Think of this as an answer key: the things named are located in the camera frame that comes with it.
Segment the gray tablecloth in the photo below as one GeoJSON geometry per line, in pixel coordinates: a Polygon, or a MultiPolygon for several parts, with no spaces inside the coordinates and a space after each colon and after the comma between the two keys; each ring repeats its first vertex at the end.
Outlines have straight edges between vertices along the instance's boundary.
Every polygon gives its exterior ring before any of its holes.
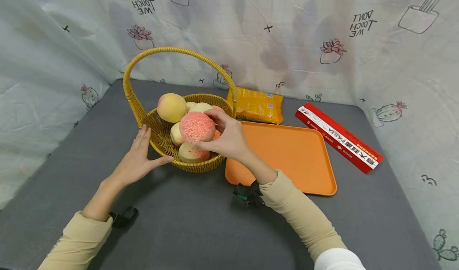
{"type": "MultiPolygon", "coordinates": [[[[132,84],[148,111],[167,92],[226,97],[216,89],[132,84]]],[[[284,99],[283,125],[305,127],[294,116],[304,103],[284,99]]],[[[314,104],[382,152],[359,108],[314,104]]],[[[0,213],[0,267],[36,269],[69,219],[123,158],[136,131],[118,80],[0,213]]],[[[327,148],[338,192],[311,199],[363,265],[368,270],[440,269],[387,159],[365,175],[327,148]]],[[[151,149],[150,157],[156,156],[151,149]]],[[[118,198],[115,211],[132,205],[140,215],[129,229],[112,231],[89,269],[313,269],[307,250],[280,215],[267,207],[251,209],[232,191],[224,164],[205,174],[172,165],[154,170],[118,198]]]]}

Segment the black wrist strap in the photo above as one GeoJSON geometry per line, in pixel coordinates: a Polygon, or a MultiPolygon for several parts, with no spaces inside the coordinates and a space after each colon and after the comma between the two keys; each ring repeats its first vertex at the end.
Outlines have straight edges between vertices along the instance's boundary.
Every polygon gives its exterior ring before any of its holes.
{"type": "Polygon", "coordinates": [[[110,216],[114,219],[112,223],[113,228],[125,228],[134,222],[139,216],[139,211],[135,207],[128,207],[122,214],[116,212],[110,212],[110,216]]]}
{"type": "Polygon", "coordinates": [[[254,181],[250,186],[239,183],[233,194],[247,202],[247,206],[262,206],[265,204],[261,196],[260,185],[254,181]]]}

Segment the white fabric backdrop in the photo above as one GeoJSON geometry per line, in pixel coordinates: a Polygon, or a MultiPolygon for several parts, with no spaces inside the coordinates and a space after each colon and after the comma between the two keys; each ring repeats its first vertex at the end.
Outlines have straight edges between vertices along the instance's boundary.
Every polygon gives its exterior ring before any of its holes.
{"type": "MultiPolygon", "coordinates": [[[[224,65],[238,86],[362,108],[432,251],[445,270],[458,269],[458,0],[2,0],[0,6],[1,204],[133,56],[154,46],[185,47],[224,65]]],[[[132,77],[225,88],[214,70],[184,55],[144,59],[132,77]]]]}

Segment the left hand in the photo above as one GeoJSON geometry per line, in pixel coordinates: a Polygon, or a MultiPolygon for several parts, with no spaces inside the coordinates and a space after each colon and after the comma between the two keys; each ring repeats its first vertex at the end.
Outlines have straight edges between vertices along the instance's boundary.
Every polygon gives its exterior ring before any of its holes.
{"type": "Polygon", "coordinates": [[[109,180],[120,183],[121,187],[125,187],[140,180],[154,168],[173,161],[172,156],[154,160],[147,158],[150,135],[151,129],[147,129],[146,125],[142,125],[142,128],[137,133],[137,137],[132,143],[131,149],[121,160],[112,175],[108,177],[109,180]]]}

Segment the peach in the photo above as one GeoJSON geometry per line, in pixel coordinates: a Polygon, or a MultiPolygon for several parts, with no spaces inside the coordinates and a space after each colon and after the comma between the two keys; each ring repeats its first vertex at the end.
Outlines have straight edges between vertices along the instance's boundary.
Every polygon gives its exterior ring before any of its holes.
{"type": "Polygon", "coordinates": [[[225,112],[222,108],[218,107],[218,106],[212,106],[212,108],[216,111],[222,111],[222,112],[225,112]]]}
{"type": "Polygon", "coordinates": [[[212,106],[208,103],[198,103],[196,106],[190,109],[190,112],[201,112],[204,113],[206,110],[212,110],[212,106]]]}
{"type": "Polygon", "coordinates": [[[215,130],[215,135],[214,138],[212,139],[213,141],[218,139],[219,137],[222,136],[222,133],[218,131],[218,129],[215,130]]]}
{"type": "Polygon", "coordinates": [[[203,162],[210,157],[209,151],[198,149],[190,143],[183,143],[178,151],[178,158],[183,162],[203,162]]]}
{"type": "Polygon", "coordinates": [[[195,102],[187,102],[187,103],[186,103],[186,110],[187,110],[187,112],[189,112],[190,109],[191,109],[192,107],[194,107],[194,106],[196,106],[196,103],[195,103],[195,102]]]}
{"type": "Polygon", "coordinates": [[[171,140],[172,143],[178,147],[182,145],[182,143],[185,142],[185,139],[182,137],[182,134],[180,134],[180,128],[179,128],[180,123],[176,123],[175,125],[172,126],[171,128],[171,140]]]}
{"type": "Polygon", "coordinates": [[[215,123],[206,114],[189,112],[180,121],[180,133],[185,141],[211,141],[215,136],[215,123]]]}
{"type": "Polygon", "coordinates": [[[169,123],[178,123],[186,114],[185,99],[174,93],[162,95],[158,101],[158,115],[169,123]]]}

